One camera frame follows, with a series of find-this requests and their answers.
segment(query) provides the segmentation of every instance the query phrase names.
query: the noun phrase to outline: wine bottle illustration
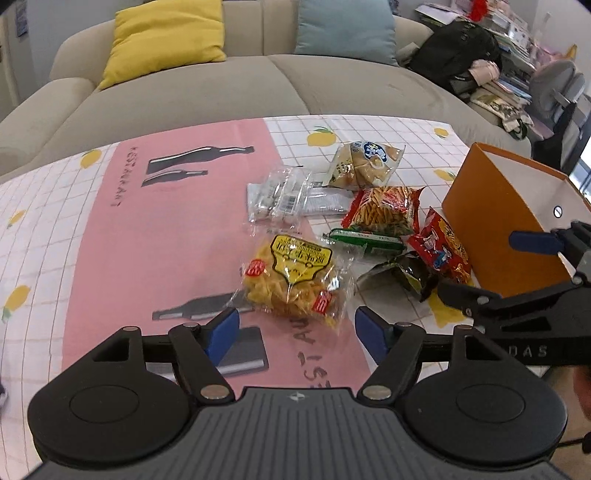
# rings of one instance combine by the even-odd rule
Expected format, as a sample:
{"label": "wine bottle illustration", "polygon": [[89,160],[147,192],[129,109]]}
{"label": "wine bottle illustration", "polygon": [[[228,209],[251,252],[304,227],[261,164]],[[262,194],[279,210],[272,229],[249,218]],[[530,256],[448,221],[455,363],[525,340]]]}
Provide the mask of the wine bottle illustration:
{"label": "wine bottle illustration", "polygon": [[246,299],[245,292],[240,290],[235,295],[224,293],[212,297],[201,297],[167,310],[152,312],[152,320],[203,320],[216,316],[227,307],[236,308],[239,312],[251,312],[252,304]]}
{"label": "wine bottle illustration", "polygon": [[197,171],[190,171],[190,170],[169,170],[163,171],[162,173],[157,173],[142,182],[142,187],[147,187],[148,185],[153,185],[154,183],[163,183],[165,181],[179,181],[184,179],[189,179],[192,177],[200,177],[202,175],[207,175],[207,170],[197,170]]}
{"label": "wine bottle illustration", "polygon": [[212,161],[216,158],[225,157],[227,155],[234,155],[236,153],[253,153],[254,147],[199,147],[195,150],[179,153],[176,155],[169,155],[168,157],[153,158],[148,162],[147,174],[156,173],[165,168],[175,167],[183,163],[200,163],[204,161]]}

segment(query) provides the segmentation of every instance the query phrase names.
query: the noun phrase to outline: sofa backrest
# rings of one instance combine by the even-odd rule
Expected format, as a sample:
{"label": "sofa backrest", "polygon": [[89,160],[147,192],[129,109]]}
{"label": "sofa backrest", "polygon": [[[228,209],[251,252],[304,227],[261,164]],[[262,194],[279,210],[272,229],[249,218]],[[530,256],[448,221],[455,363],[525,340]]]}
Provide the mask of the sofa backrest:
{"label": "sofa backrest", "polygon": [[[229,57],[291,54],[296,47],[298,0],[231,0],[222,2],[225,45]],[[393,17],[396,46],[421,46],[432,31],[425,25]],[[89,79],[98,85],[111,53],[115,20],[68,38],[57,52],[50,80]]]}

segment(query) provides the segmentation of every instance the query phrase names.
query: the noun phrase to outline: yellow pillow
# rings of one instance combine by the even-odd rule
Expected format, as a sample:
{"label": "yellow pillow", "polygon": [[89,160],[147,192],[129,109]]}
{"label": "yellow pillow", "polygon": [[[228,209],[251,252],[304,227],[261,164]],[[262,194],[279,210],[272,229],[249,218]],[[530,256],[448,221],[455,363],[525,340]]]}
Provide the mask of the yellow pillow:
{"label": "yellow pillow", "polygon": [[183,65],[224,61],[222,0],[156,0],[117,12],[99,90]]}

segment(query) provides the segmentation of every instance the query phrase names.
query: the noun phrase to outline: gray ribbed surface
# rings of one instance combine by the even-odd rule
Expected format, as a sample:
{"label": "gray ribbed surface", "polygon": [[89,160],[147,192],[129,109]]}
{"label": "gray ribbed surface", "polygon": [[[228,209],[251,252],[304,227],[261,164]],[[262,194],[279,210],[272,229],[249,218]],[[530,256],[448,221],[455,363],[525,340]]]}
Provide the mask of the gray ribbed surface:
{"label": "gray ribbed surface", "polygon": [[[290,398],[305,395],[298,401]],[[79,472],[54,463],[32,480],[551,480],[544,463],[518,472],[475,472],[443,462],[410,439],[396,415],[354,402],[347,390],[250,388],[209,407],[169,450],[137,465]]]}

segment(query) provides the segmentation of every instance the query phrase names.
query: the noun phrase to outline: open cardboard box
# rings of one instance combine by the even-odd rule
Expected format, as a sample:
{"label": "open cardboard box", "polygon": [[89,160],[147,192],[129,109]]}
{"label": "open cardboard box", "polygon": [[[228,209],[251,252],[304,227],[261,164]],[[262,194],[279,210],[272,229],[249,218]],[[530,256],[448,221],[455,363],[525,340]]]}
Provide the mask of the open cardboard box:
{"label": "open cardboard box", "polygon": [[472,145],[442,207],[480,286],[504,297],[567,281],[574,272],[559,256],[513,250],[511,232],[591,223],[589,202],[566,175],[480,143]]}

